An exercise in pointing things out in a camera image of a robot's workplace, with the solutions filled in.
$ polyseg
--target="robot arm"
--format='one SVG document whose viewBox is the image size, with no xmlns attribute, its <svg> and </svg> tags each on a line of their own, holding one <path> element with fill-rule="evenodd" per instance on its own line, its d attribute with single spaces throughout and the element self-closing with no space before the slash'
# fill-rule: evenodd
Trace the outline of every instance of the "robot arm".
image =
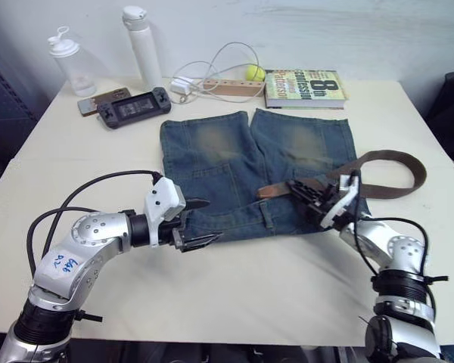
<svg viewBox="0 0 454 363">
<path fill-rule="evenodd" d="M 205 247 L 219 237 L 184 240 L 187 209 L 208 205 L 185 200 L 180 188 L 161 178 L 145 198 L 145 214 L 90 213 L 39 263 L 28 299 L 5 338 L 0 363 L 61 361 L 74 320 L 102 321 L 80 310 L 103 266 L 131 247 L 173 245 L 182 252 Z"/>
<path fill-rule="evenodd" d="M 358 194 L 359 178 L 342 175 L 338 186 L 319 192 L 300 181 L 288 181 L 291 193 L 306 206 L 308 220 L 322 229 L 334 228 L 354 250 L 379 266 L 372 278 L 378 292 L 375 316 L 365 332 L 370 362 L 389 363 L 414 358 L 442 358 L 434 335 L 434 310 L 427 304 L 430 279 L 421 274 L 425 245 L 364 214 L 349 211 Z M 359 248 L 354 223 L 356 223 Z"/>
</svg>

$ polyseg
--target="handwritten label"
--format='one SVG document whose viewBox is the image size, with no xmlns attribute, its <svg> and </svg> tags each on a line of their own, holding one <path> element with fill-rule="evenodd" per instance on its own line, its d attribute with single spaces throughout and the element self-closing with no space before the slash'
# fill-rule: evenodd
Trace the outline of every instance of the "handwritten label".
<svg viewBox="0 0 454 363">
<path fill-rule="evenodd" d="M 57 255 L 54 259 L 54 267 L 56 269 L 62 269 L 63 272 L 72 272 L 75 266 L 79 263 L 75 259 L 69 259 L 64 255 Z"/>
</svg>

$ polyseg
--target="belt loop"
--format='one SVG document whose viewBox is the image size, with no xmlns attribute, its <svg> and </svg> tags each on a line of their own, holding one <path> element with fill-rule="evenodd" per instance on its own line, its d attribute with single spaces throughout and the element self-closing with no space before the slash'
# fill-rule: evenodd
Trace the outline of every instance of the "belt loop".
<svg viewBox="0 0 454 363">
<path fill-rule="evenodd" d="M 264 217 L 264 224 L 266 225 L 266 228 L 273 229 L 274 228 L 274 222 L 272 221 L 271 218 L 271 213 L 269 213 L 269 208 L 267 206 L 267 200 L 263 200 L 259 202 L 259 207 L 260 211 L 263 214 Z"/>
</svg>

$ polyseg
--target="white wall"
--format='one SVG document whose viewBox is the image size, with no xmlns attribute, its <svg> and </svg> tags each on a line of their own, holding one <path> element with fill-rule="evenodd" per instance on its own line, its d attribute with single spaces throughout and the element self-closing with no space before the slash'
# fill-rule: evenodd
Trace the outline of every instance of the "white wall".
<svg viewBox="0 0 454 363">
<path fill-rule="evenodd" d="M 60 25 L 112 76 L 138 75 L 121 22 L 130 4 L 149 11 L 164 76 L 238 40 L 255 47 L 267 68 L 399 80 L 425 113 L 444 73 L 454 71 L 454 0 L 0 0 L 0 47 L 50 99 L 64 78 L 46 39 Z M 246 60 L 229 54 L 222 63 Z"/>
</svg>

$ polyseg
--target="brown leather belt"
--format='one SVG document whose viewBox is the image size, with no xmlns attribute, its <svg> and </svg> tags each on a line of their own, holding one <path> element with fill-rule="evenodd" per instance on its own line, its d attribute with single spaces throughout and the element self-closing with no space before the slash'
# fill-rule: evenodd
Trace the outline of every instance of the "brown leather belt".
<svg viewBox="0 0 454 363">
<path fill-rule="evenodd" d="M 385 187 L 383 185 L 363 184 L 361 186 L 361 196 L 365 198 L 375 199 L 395 199 L 410 194 L 419 189 L 427 178 L 427 171 L 424 165 L 415 157 L 401 151 L 394 150 L 377 150 L 369 151 L 359 159 L 343 165 L 342 167 L 327 172 L 325 176 L 330 179 L 338 179 L 342 174 L 350 174 L 354 169 L 361 169 L 364 163 L 373 160 L 391 160 L 397 161 L 405 165 L 414 175 L 414 185 L 411 188 L 394 188 Z M 311 188 L 322 190 L 326 186 L 315 178 L 298 178 Z M 285 182 L 267 185 L 257 191 L 257 196 L 260 199 L 279 197 L 289 194 L 289 188 Z"/>
</svg>

